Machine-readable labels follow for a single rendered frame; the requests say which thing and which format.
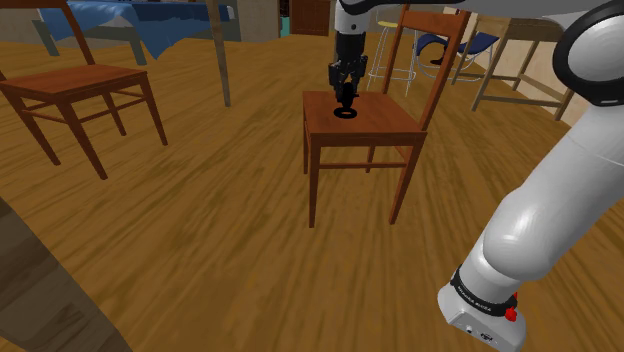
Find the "dark brown wooden door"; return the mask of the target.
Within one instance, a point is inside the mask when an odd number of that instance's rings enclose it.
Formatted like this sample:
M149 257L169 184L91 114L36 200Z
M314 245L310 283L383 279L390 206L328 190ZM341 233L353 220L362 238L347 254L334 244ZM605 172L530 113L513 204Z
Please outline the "dark brown wooden door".
M290 33L328 36L331 0L289 0Z

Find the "bed with blue blanket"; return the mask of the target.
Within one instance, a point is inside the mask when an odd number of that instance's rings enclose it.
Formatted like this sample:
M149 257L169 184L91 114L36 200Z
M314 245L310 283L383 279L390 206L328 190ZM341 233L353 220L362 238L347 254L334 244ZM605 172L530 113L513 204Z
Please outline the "bed with blue blanket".
M138 65L146 65L142 45L157 59L182 39L213 39L204 2L148 2L129 0L69 1L69 7L85 38L128 42ZM234 0L218 0L225 41L241 41L238 9ZM59 56L54 42L73 37L60 9L37 10L32 20L51 56Z

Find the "blue lounge chair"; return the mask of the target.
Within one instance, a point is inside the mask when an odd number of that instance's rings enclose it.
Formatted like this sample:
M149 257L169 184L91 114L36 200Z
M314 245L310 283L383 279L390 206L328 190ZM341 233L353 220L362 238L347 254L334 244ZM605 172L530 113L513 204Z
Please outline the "blue lounge chair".
M468 57L462 64L462 68L459 71L459 75L457 78L459 82L475 82L483 78L483 74L478 75L478 74L472 74L472 73L465 73L465 70L469 68L474 63L475 58L478 57L483 52L488 53L489 55L488 62L491 63L492 56L493 56L493 45L498 40L499 40L498 37L487 34L487 33L477 32L475 34L475 37L473 38L473 41L467 51ZM425 47L434 43L441 44L443 48L446 48L448 44L448 40L435 34L425 33L425 34L420 34L418 36L417 42L413 45L418 68L425 76L429 78L434 78L434 75L428 73L427 69L438 69L439 66L441 65L442 58L431 60L430 65L426 65L425 63L422 63L420 61L420 54L422 53Z

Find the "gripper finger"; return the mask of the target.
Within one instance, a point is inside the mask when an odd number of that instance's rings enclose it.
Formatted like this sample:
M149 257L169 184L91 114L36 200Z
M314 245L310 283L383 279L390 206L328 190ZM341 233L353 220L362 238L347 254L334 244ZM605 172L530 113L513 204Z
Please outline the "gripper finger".
M344 81L340 62L334 62L328 65L328 80L335 94L341 96Z
M357 96L357 89L361 78L366 74L368 56L361 55L358 59L354 60L351 63L351 86L352 86L352 96Z

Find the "white stool with yellow seat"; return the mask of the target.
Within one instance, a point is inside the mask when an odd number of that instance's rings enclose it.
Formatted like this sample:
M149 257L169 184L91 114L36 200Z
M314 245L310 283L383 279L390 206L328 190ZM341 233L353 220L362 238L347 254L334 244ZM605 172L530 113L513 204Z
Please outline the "white stool with yellow seat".
M397 22L377 19L375 24L381 32L375 47L371 67L368 69L366 74L367 89L370 89L374 83L381 81L385 77L388 71L387 64L389 62L392 49L394 48L392 38L398 30ZM405 85L404 95L407 96L412 83L417 77L416 67L418 59L416 54L416 44L420 38L420 32L418 30L405 29L403 31L402 38L411 40L409 66L406 68L398 68L397 66L394 66L391 80L403 82Z

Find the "brown wooden chair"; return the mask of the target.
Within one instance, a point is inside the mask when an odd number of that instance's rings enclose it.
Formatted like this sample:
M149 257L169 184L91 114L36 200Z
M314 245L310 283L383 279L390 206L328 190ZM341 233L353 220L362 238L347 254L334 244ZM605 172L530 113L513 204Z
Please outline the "brown wooden chair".
M58 165L52 146L38 126L38 118L69 127L100 179L106 171L83 124L110 115L121 135L126 130L119 111L145 103L161 143L168 140L145 70L95 62L85 36L66 0L0 0L0 9L59 9L65 16L86 64L8 79L0 72L2 93L49 160Z
M411 0L338 0L335 30L344 34L367 32L370 11L376 7L400 4L402 11L394 35L388 71L380 92L364 91L354 99L357 116L342 119L333 111L339 107L334 92L303 93L304 173L309 176L309 226L315 226L319 172L322 169L400 168L389 222L395 223L424 145L427 128L447 82L453 60L471 13L454 14L412 11ZM403 30L409 28L448 39L441 67L423 108L421 119L414 120L391 97L389 83Z

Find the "grey-brown wooden table leg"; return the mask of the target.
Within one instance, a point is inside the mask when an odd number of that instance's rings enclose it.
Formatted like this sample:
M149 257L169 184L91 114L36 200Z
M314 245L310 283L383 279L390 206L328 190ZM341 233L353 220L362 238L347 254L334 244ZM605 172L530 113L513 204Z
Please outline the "grey-brown wooden table leg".
M207 7L210 29L212 32L213 42L215 45L224 104L226 107L230 107L231 106L230 85L229 85L226 50L225 50L223 30L222 30L222 25L221 25L221 20L220 20L219 6L218 6L217 0L204 0L204 2Z
M133 352L114 324L2 198L0 336L26 352Z

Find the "light wooden table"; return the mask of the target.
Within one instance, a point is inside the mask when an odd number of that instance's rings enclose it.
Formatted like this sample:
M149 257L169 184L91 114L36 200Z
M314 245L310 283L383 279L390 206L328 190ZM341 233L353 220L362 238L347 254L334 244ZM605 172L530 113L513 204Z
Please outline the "light wooden table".
M484 74L477 75L463 73L463 64L469 55L469 50L472 48L473 42L475 41L475 37L478 33L486 33L488 35L498 37L498 46L495 50L491 51L491 60ZM570 89L566 89L563 93L558 92L539 80L527 75L526 70L538 48L538 45L542 42L556 43L562 34L563 30L559 25L547 20L478 15L476 17L475 25L468 36L464 51L461 54L457 65L456 72L452 77L451 84L454 85L460 76L482 79L480 87L471 105L472 111L476 111L482 101L534 105L555 108L554 120L560 121L573 97L573 92ZM507 43L510 40L527 41L530 42L531 45L524 57L518 73L515 76L495 75L495 69L502 57ZM551 100L486 95L485 91L491 80L512 82L513 91L516 91L521 83L526 83L551 97Z

